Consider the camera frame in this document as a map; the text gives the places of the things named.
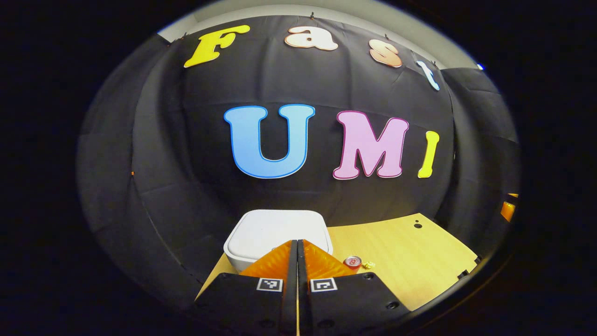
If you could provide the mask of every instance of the letter u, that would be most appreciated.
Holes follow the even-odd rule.
[[[309,105],[290,104],[278,113],[288,121],[288,153],[279,160],[270,160],[261,154],[261,120],[267,109],[261,106],[241,106],[224,113],[230,124],[232,155],[238,169],[260,179],[278,179],[297,172],[307,159],[307,131],[309,118],[315,108]]]

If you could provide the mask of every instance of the pink letter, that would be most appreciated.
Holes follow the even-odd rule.
[[[395,178],[402,173],[400,160],[404,136],[408,130],[408,122],[400,118],[390,118],[379,139],[376,140],[369,118],[358,111],[342,111],[336,117],[344,125],[344,145],[340,167],[332,174],[336,179],[348,180],[359,176],[356,167],[356,155],[359,154],[366,176],[371,176],[373,170],[384,157],[377,176],[381,178]]]

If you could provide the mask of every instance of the wooden tabletop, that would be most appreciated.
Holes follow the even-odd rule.
[[[477,256],[437,224],[415,215],[341,227],[329,227],[334,252],[344,261],[350,255],[371,261],[372,271],[409,310],[428,303],[458,281],[463,271],[471,272]],[[225,254],[214,266],[199,295],[220,273],[238,272]]]

